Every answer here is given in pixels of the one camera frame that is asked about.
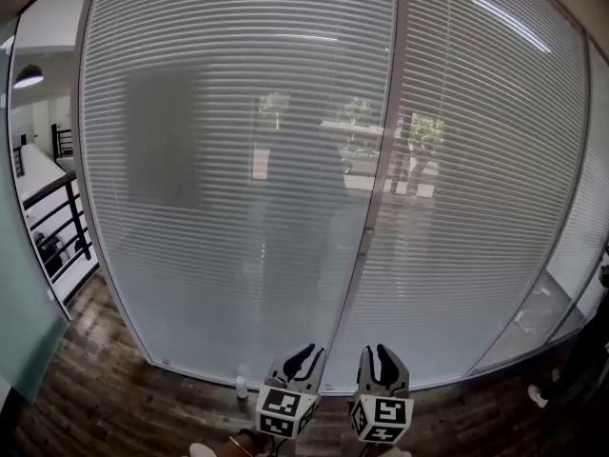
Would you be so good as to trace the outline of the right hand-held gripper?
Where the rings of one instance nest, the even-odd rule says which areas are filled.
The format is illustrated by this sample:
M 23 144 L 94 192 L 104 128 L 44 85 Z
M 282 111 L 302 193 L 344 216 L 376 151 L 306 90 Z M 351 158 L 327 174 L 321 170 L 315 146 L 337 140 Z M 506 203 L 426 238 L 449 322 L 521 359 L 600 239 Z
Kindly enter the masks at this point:
M 408 368 L 386 345 L 377 345 L 380 386 L 375 385 L 374 354 L 366 346 L 360 356 L 358 390 L 349 418 L 359 441 L 396 444 L 409 430 L 413 414 Z

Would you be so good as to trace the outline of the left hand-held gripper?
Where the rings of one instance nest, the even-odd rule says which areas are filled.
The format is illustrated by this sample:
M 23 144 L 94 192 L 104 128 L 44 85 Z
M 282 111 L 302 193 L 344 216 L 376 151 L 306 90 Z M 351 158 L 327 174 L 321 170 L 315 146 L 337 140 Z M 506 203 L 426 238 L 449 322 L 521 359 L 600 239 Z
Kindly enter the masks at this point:
M 295 440 L 315 416 L 327 357 L 325 349 L 317 351 L 304 377 L 293 380 L 314 348 L 313 343 L 292 348 L 273 360 L 256 404 L 259 432 Z

